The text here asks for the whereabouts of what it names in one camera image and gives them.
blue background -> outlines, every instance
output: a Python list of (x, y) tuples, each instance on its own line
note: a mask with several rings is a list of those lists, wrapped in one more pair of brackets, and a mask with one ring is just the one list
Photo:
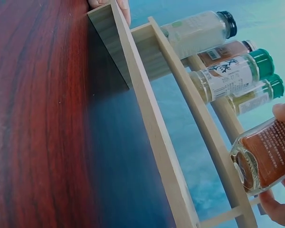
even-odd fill
[[(285, 84), (285, 0), (130, 0), (131, 28), (147, 22), (153, 16), (159, 25), (173, 22), (206, 10), (229, 10), (238, 27), (234, 39), (250, 39), (259, 48), (269, 51), (275, 62), (275, 71)], [(219, 176), (191, 116), (184, 98), (173, 78), (168, 75), (152, 82), (169, 134), (180, 161), (188, 188), (201, 221), (230, 209)], [(239, 117), (246, 130), (271, 118), (272, 105), (285, 102), (285, 96)], [(228, 149), (231, 145), (208, 106)], [(277, 200), (285, 203), (285, 189), (281, 184), (273, 188)], [(258, 226), (281, 227), (267, 216), (260, 216), (254, 207)], [(220, 225), (236, 227), (235, 221)]]

glass jar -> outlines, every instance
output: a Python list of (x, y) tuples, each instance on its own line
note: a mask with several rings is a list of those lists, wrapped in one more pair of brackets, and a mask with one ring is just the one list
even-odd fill
[(198, 53), (198, 56), (205, 66), (209, 67), (236, 56), (255, 51), (256, 49), (256, 45), (251, 40), (234, 40), (213, 49)]
[(180, 59), (225, 43), (237, 34), (237, 25), (228, 11), (206, 11), (161, 29)]
[(279, 75), (274, 74), (259, 81), (255, 87), (242, 93), (227, 96), (227, 100), (237, 115), (249, 112), (284, 95), (284, 84)]
[(258, 49), (200, 71), (189, 73), (205, 103), (248, 89), (274, 73), (269, 53)]
[(268, 190), (285, 178), (285, 123), (272, 118), (241, 134), (230, 156), (249, 196)]

spice rack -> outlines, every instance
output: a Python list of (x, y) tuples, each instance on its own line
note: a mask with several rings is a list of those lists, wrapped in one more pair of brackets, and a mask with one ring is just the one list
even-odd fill
[[(134, 89), (144, 125), (161, 175), (166, 196), (178, 228), (210, 228), (236, 219), (239, 228), (256, 228), (252, 201), (242, 187), (220, 133), (185, 67), (205, 68), (198, 56), (180, 61), (155, 20), (129, 29), (115, 0), (88, 12), (126, 84)], [(169, 73), (175, 80), (194, 117), (218, 171), (232, 207), (209, 220), (200, 221), (189, 194), (179, 161), (154, 96), (150, 81)], [(225, 98), (211, 103), (231, 143), (243, 132)]]

white bottle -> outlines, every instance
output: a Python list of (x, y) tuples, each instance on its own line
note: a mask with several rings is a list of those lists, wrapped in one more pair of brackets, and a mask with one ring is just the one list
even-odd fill
[(225, 43), (237, 34), (228, 11), (206, 11), (161, 27), (180, 59)]

green bottle cap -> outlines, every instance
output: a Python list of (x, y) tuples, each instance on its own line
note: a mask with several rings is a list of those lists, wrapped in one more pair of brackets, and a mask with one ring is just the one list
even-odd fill
[(283, 80), (280, 78), (279, 75), (273, 74), (267, 78), (268, 82), (270, 83), (272, 90), (274, 92), (273, 97), (274, 99), (278, 97), (282, 97), (284, 95), (284, 84)]
[(275, 72), (275, 65), (270, 54), (264, 49), (258, 49), (249, 53), (259, 69), (260, 80), (265, 79), (267, 76), (272, 75)]

